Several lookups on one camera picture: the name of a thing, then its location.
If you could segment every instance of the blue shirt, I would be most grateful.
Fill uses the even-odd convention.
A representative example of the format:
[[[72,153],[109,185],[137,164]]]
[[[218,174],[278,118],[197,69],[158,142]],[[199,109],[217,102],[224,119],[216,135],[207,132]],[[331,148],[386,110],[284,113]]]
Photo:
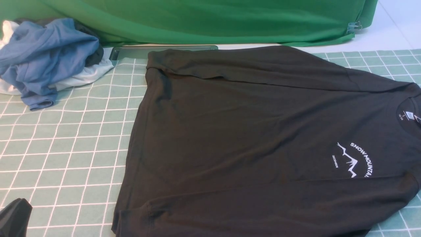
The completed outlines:
[[[98,38],[76,30],[73,19],[57,19],[45,28],[23,22],[0,50],[0,75],[22,93],[30,110],[46,108],[57,98],[48,86],[80,73],[98,47]]]

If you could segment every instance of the green cloth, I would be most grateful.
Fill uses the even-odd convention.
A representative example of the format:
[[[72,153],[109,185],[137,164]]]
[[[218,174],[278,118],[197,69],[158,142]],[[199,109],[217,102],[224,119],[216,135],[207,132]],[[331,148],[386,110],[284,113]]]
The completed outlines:
[[[377,0],[0,0],[1,19],[71,17],[105,45],[283,43],[315,46],[354,37]]]

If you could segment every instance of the metal clip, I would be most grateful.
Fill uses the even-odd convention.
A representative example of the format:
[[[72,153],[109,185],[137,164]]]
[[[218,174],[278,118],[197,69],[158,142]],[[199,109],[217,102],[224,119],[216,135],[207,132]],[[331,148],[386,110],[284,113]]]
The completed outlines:
[[[354,33],[356,30],[361,30],[362,25],[361,22],[351,22],[348,24],[348,30],[346,31],[347,34]]]

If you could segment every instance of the grid cutting mat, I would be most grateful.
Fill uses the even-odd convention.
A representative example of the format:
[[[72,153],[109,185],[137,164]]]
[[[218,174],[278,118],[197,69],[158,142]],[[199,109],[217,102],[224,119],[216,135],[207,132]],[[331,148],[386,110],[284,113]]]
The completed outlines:
[[[421,50],[316,54],[331,62],[421,84]],[[113,237],[112,212],[128,141],[146,91],[146,60],[123,59],[97,82],[59,93],[30,112],[0,94],[0,205],[33,206],[28,237]],[[369,237],[421,237],[421,195]]]

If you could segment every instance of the shirt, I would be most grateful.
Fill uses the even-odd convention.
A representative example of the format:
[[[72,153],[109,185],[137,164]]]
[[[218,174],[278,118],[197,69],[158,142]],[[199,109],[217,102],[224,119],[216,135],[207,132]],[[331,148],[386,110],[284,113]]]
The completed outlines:
[[[421,181],[421,89],[275,46],[151,52],[117,237],[360,237]]]

